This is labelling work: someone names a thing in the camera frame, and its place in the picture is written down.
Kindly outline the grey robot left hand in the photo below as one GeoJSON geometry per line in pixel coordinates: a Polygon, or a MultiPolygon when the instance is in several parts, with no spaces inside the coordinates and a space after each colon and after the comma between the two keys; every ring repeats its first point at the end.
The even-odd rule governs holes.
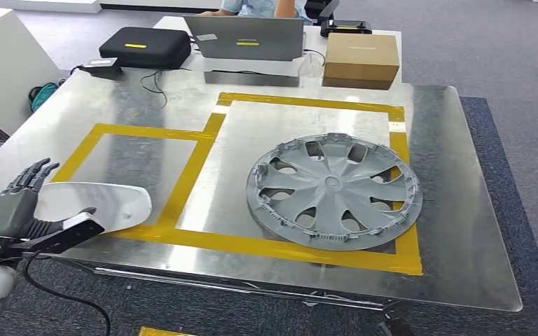
{"type": "Polygon", "coordinates": [[[59,165],[51,163],[49,157],[39,160],[20,172],[0,192],[0,237],[36,239],[71,225],[70,218],[48,221],[34,217],[43,182],[59,165]]]}

